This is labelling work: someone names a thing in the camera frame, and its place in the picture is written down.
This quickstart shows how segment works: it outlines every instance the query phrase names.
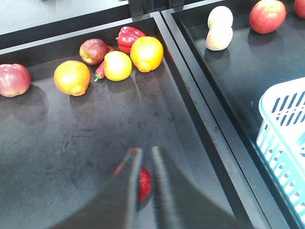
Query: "black tray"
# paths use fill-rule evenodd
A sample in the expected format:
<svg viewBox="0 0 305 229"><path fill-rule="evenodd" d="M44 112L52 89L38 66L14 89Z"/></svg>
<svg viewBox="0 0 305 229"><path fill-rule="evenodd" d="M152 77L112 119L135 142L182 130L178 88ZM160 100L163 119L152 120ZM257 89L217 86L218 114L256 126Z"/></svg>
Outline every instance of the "black tray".
<svg viewBox="0 0 305 229"><path fill-rule="evenodd" d="M18 4L12 8L12 2L5 1L1 6L0 49L131 17L127 0L98 4L85 0L21 0Z"/></svg>
<svg viewBox="0 0 305 229"><path fill-rule="evenodd" d="M260 35L249 24L256 2L206 0L162 14L267 218L273 221L271 225L279 228L282 224L278 224L281 220L272 220L273 215L280 214L280 208L291 228L300 228L302 223L269 175L255 141L262 122L258 102L263 93L274 84L304 76L305 21L294 13L293 1L284 1L284 24L273 33ZM231 9L234 34L227 49L213 52L205 46L207 18L219 5ZM263 181L253 162L269 191L264 186L257 189ZM276 203L266 202L273 197Z"/></svg>
<svg viewBox="0 0 305 229"><path fill-rule="evenodd" d="M56 88L53 73L60 63L80 61L79 47L90 38L117 49L115 38L124 25L162 42L159 68L144 74L133 67L124 81L94 82L91 67L86 94L68 96ZM1 64L15 62L28 67L32 85L23 95L0 97L1 229L49 228L101 192L130 147L144 150L144 166L150 169L154 145L165 146L221 208L237 218L253 215L266 222L160 13L0 51ZM228 155L229 171L218 150ZM235 183L243 189L236 191ZM244 209L240 196L251 209ZM140 228L156 228L154 219L149 201L140 211Z"/></svg>

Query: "fruit stem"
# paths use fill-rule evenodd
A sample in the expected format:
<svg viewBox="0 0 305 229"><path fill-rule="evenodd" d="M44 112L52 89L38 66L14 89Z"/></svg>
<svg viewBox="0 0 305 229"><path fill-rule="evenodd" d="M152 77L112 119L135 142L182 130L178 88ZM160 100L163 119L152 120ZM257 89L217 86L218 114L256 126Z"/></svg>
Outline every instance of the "fruit stem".
<svg viewBox="0 0 305 229"><path fill-rule="evenodd" d="M94 80L95 82L102 79L100 74L95 74L95 77L96 77Z"/></svg>

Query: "orange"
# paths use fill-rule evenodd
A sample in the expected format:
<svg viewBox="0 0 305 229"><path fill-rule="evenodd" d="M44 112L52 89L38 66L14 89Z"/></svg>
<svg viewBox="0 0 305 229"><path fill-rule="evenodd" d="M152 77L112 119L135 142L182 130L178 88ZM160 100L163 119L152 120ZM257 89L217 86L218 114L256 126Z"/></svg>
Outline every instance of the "orange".
<svg viewBox="0 0 305 229"><path fill-rule="evenodd" d="M66 61L60 64L54 72L57 88L70 95L85 94L90 82L90 70L82 62Z"/></svg>
<svg viewBox="0 0 305 229"><path fill-rule="evenodd" d="M163 59L162 44L154 37L139 37L132 45L130 57L139 71L146 73L155 70Z"/></svg>

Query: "basket slot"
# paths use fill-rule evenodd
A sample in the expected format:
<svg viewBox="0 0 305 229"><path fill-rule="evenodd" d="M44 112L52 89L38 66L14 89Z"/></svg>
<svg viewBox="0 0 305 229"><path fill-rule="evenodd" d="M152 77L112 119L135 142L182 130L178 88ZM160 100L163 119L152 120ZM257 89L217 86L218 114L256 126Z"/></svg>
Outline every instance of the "basket slot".
<svg viewBox="0 0 305 229"><path fill-rule="evenodd" d="M281 98L277 98L277 99L276 99L275 104L274 104L274 106L273 106L273 109L272 109L271 113L274 113L274 112L276 111L276 108L277 108L277 106L278 106L278 103L280 102L280 99L281 99Z"/></svg>
<svg viewBox="0 0 305 229"><path fill-rule="evenodd" d="M298 205L295 206L295 210L297 211L297 213L301 213L303 212L303 214L305 214L305 203L299 203Z"/></svg>
<svg viewBox="0 0 305 229"><path fill-rule="evenodd" d="M304 95L305 95L305 91L301 93L300 98L299 98L299 100L297 101L297 103L296 103L295 106L299 106L299 105L301 104L302 99L304 98Z"/></svg>
<svg viewBox="0 0 305 229"><path fill-rule="evenodd" d="M301 119L300 122L303 122L304 120L305 120L305 113L304 113L303 118Z"/></svg>
<svg viewBox="0 0 305 229"><path fill-rule="evenodd" d="M299 120L299 118L300 118L301 114L302 114L302 111L300 111L300 112L297 114L297 116L295 117L294 124L296 124L296 123L297 123L297 121Z"/></svg>
<svg viewBox="0 0 305 229"><path fill-rule="evenodd" d="M285 105L286 105L286 103L287 103L288 98L289 98L289 96L286 95L285 98L284 98L284 101L283 101L283 103L282 103L282 105L281 105L281 107L280 107L280 110L279 110L279 111L282 111L282 110L284 109L284 107L285 107Z"/></svg>
<svg viewBox="0 0 305 229"><path fill-rule="evenodd" d="M294 207L296 207L297 205L299 205L302 202L302 199L300 198L301 197L300 193L302 193L302 191L298 190L297 192L292 194L289 198L289 200L291 201L291 203L293 204Z"/></svg>
<svg viewBox="0 0 305 229"><path fill-rule="evenodd" d="M294 101L295 101L296 96L297 96L297 93L295 93L295 94L292 96L292 99L291 99L291 101L290 101L290 103L289 103L287 109L290 109L290 108L292 107L292 105L293 105L293 103L294 103Z"/></svg>

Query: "yellow apple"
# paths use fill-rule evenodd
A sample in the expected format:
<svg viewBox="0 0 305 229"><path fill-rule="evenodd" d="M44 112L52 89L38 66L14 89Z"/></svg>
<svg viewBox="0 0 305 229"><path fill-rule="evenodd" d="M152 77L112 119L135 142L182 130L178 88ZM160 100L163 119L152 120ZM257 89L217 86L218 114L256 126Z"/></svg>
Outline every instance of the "yellow apple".
<svg viewBox="0 0 305 229"><path fill-rule="evenodd" d="M104 72L109 80L121 81L132 73L132 61L127 54L121 51L107 53L104 62Z"/></svg>

